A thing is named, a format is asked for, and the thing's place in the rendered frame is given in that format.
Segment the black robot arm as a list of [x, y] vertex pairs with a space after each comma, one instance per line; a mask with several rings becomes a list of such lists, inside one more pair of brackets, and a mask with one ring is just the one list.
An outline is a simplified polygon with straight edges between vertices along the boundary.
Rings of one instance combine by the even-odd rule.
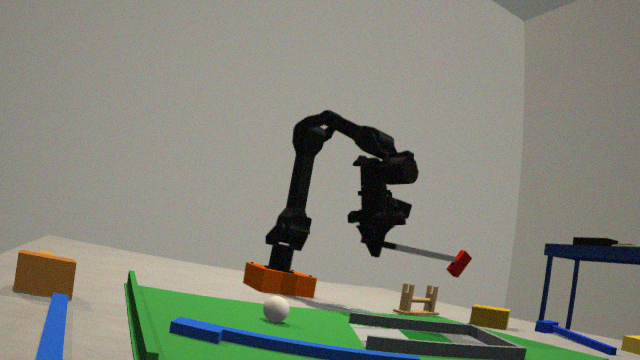
[[[323, 129], [322, 125], [328, 127]], [[296, 156], [287, 204], [276, 225], [266, 235], [266, 244], [273, 247], [269, 264], [264, 267], [295, 273], [290, 271], [293, 251], [301, 251], [312, 222], [305, 208], [314, 158], [336, 130], [352, 138], [363, 151], [377, 157], [360, 155], [353, 163], [353, 166], [361, 168], [361, 186], [412, 184], [417, 180], [419, 170], [414, 154], [398, 152], [391, 136], [372, 127], [358, 126], [330, 110], [306, 117], [293, 128], [292, 143]]]

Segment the white golf ball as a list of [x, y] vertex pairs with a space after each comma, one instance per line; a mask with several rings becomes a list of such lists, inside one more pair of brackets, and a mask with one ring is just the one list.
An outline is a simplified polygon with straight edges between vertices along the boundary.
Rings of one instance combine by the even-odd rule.
[[289, 305], [283, 298], [274, 296], [264, 302], [263, 312], [271, 322], [281, 322], [288, 316]]

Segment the green mat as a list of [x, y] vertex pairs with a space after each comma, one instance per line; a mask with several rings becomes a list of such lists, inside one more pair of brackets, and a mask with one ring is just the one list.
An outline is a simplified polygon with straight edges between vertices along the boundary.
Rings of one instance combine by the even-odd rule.
[[[265, 316], [263, 304], [260, 303], [138, 286], [159, 351], [158, 360], [324, 360], [226, 341], [214, 344], [169, 333], [171, 320], [180, 316], [277, 337], [367, 350], [350, 326], [350, 313], [354, 311], [289, 306], [286, 319], [271, 322]], [[524, 360], [609, 360], [483, 329], [527, 348]]]

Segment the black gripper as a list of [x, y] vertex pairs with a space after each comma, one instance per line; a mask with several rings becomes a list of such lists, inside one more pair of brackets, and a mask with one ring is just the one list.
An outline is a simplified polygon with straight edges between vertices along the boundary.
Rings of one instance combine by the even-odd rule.
[[361, 196], [362, 210], [351, 211], [348, 214], [348, 223], [360, 223], [356, 226], [362, 236], [368, 237], [366, 244], [372, 256], [379, 257], [387, 232], [395, 225], [406, 225], [403, 211], [388, 212], [387, 195], [390, 190], [387, 186], [361, 186], [358, 196]]

